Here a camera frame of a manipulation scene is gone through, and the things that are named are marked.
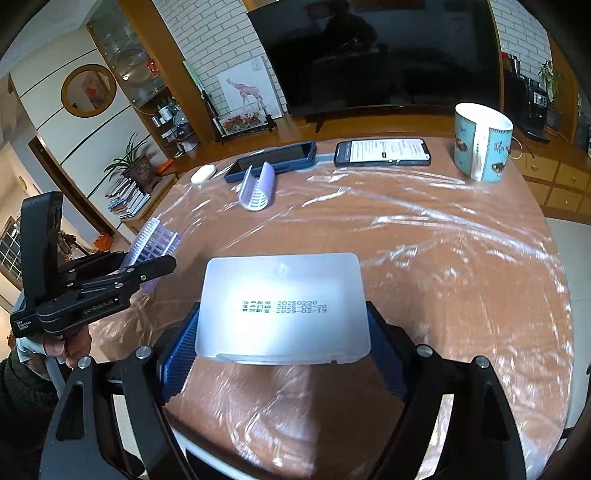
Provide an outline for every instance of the person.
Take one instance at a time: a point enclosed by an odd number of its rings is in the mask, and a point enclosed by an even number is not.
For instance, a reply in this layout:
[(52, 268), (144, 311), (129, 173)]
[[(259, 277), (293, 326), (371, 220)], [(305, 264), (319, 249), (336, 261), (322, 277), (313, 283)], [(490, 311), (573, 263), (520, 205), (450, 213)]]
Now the person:
[[(90, 354), (91, 341), (84, 327), (65, 340), (44, 335), (43, 348), (47, 356), (65, 356), (66, 365), (74, 368)], [(32, 480), (39, 478), (43, 443), (58, 399), (43, 357), (21, 363), (17, 348), (0, 363), (0, 477)]]

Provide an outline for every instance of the wooden mirror frame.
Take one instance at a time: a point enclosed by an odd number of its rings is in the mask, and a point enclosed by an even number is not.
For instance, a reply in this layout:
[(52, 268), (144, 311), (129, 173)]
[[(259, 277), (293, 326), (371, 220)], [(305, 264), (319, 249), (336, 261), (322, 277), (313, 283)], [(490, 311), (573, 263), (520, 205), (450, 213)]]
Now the wooden mirror frame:
[[(109, 94), (107, 95), (106, 102), (98, 108), (90, 112), (85, 112), (83, 110), (78, 110), (71, 103), (68, 101), (68, 87), (72, 80), (80, 73), (83, 72), (97, 72), (103, 74), (109, 80)], [(91, 116), (100, 115), (102, 112), (108, 109), (113, 103), (115, 99), (115, 95), (117, 93), (117, 83), (115, 82), (115, 77), (109, 69), (103, 67), (102, 65), (97, 65), (95, 63), (89, 63), (87, 65), (83, 65), (82, 67), (78, 67), (72, 73), (70, 73), (66, 79), (64, 80), (64, 84), (61, 86), (61, 104), (64, 108), (70, 112), (74, 116), (79, 116), (82, 118), (89, 118)]]

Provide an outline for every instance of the transparent plastic sheet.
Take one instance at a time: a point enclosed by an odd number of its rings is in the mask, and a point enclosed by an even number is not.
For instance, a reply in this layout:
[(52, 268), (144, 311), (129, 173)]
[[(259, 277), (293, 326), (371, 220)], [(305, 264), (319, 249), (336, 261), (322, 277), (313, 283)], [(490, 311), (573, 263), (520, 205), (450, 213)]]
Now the transparent plastic sheet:
[[(338, 140), (320, 142), (333, 153)], [(509, 162), (497, 184), (452, 161), (453, 140), (426, 138), (429, 168), (319, 164), (277, 176), (273, 204), (248, 212), (223, 169), (198, 186), (188, 172), (157, 214), (182, 235), (177, 269), (151, 296), (92, 326), (112, 358), (154, 343), (200, 298), (213, 257), (354, 252), (366, 298), (387, 322), (445, 358), (486, 355), (504, 386), (536, 478), (566, 421), (573, 329), (564, 271), (548, 226)], [(198, 359), (167, 404), (193, 440), (285, 478), (366, 478), (402, 404), (373, 362), (260, 367)], [(451, 402), (445, 398), (418, 478), (434, 471)]]

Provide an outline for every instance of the smartphone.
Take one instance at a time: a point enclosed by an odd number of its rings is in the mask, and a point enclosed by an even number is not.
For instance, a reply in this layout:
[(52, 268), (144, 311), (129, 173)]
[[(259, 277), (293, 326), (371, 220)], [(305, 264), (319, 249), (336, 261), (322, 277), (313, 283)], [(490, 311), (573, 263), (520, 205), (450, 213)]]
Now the smartphone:
[(427, 166), (431, 154), (422, 138), (380, 138), (353, 140), (336, 146), (337, 167), (371, 165)]
[(265, 162), (273, 166), (275, 173), (308, 168), (314, 165), (315, 156), (316, 142), (296, 143), (273, 150), (255, 152), (237, 159), (224, 178), (228, 183), (242, 181), (250, 166), (252, 166), (252, 174), (258, 177)]

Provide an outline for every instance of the human hand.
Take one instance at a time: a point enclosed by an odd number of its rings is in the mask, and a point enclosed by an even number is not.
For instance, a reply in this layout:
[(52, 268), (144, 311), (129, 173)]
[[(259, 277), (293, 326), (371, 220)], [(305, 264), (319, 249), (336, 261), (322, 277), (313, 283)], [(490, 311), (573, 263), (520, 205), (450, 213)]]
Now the human hand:
[(66, 356), (66, 365), (74, 368), (80, 358), (90, 354), (92, 337), (88, 325), (82, 327), (74, 336), (60, 340), (50, 335), (43, 336), (43, 348), (47, 356)]

